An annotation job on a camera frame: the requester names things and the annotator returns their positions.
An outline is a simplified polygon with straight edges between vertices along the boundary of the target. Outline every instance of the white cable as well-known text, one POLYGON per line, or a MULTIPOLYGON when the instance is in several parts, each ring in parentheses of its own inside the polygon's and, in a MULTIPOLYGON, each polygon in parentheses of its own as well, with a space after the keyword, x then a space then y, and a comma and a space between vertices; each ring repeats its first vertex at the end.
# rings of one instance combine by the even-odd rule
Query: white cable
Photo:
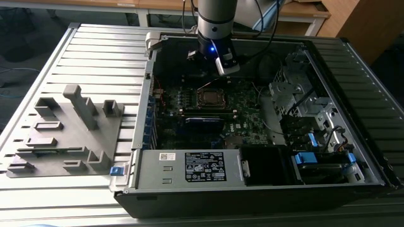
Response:
POLYGON ((0 73, 8 72, 8 71, 12 71, 12 70, 31 70, 31 71, 35 71, 35 72, 40 72, 39 70, 32 69, 32 68, 13 68, 13 69, 3 70, 3 71, 0 71, 0 73))
POLYGON ((260 92, 260 91, 257 90, 257 87, 255 86, 253 82, 252 82, 252 86, 253 86, 253 89, 255 89, 257 92, 260 92))
POLYGON ((283 133, 280 133, 280 132, 277 132, 277 131, 273 131, 273 129, 267 125, 267 123, 265 123, 265 121, 264 120, 261 120, 263 121, 263 124, 265 125, 265 127, 272 131, 272 132, 275 132, 275 133, 277 133, 277 134, 280 134, 280 135, 283 135, 284 136, 284 134, 283 133))

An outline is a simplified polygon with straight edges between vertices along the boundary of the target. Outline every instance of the motherboard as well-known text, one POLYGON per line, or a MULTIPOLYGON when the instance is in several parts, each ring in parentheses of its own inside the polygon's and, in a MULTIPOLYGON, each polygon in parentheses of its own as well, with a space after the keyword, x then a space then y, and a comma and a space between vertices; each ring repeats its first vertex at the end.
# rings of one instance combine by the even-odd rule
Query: motherboard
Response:
POLYGON ((183 86, 155 84, 160 149, 235 149, 268 144, 259 98, 264 87, 243 79, 183 86))

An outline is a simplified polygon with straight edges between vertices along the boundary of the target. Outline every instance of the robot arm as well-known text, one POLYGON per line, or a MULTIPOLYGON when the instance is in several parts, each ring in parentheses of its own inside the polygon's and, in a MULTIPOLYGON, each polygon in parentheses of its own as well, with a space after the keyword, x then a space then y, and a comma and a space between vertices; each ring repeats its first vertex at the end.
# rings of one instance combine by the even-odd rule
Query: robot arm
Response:
POLYGON ((199 52, 215 60, 221 76, 240 70, 231 41, 236 7, 237 0, 199 1, 199 52))
POLYGON ((205 59, 215 61, 220 76, 240 70, 231 41, 233 20, 255 30, 261 29, 261 23, 263 28, 269 27, 275 12, 279 10, 276 9, 276 1, 279 5, 283 5, 285 0, 199 1, 199 52, 205 59))

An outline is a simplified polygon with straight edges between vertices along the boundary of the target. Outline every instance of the floor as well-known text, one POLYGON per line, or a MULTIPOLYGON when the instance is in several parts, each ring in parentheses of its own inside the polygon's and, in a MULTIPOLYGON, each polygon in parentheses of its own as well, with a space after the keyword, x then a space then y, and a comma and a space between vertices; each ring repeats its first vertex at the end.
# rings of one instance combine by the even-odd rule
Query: floor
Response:
MULTIPOLYGON (((56 47, 59 40, 65 32, 71 22, 105 25, 137 25, 136 16, 124 13, 85 12, 57 10, 56 18, 51 18, 44 9, 32 9, 29 18, 32 20, 35 31, 25 34, 29 47, 33 49, 33 57, 28 60, 12 63, 5 61, 0 55, 1 67, 7 68, 35 68, 37 70, 44 66, 48 57, 56 47)), ((181 28, 180 16, 151 16, 151 24, 157 27, 181 28)), ((185 17, 185 27, 195 25, 192 17, 185 17)), ((404 94, 401 84, 404 84, 404 38, 400 37, 395 45, 384 52, 372 65, 372 69, 379 75, 383 83, 396 96, 399 102, 404 104, 404 94)), ((7 98, 0 96, 0 131, 19 106, 24 94, 27 93, 37 73, 33 71, 13 70, 0 74, 0 95, 21 96, 19 98, 7 98)))

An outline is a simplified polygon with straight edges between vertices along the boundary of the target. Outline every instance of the motherboard chip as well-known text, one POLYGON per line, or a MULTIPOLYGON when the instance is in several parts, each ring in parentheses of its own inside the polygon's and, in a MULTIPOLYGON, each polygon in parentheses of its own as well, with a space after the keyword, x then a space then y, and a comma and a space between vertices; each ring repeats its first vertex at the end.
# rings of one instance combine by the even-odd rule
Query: motherboard chip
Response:
POLYGON ((200 89, 197 91, 199 109, 225 109, 225 95, 221 89, 200 89))

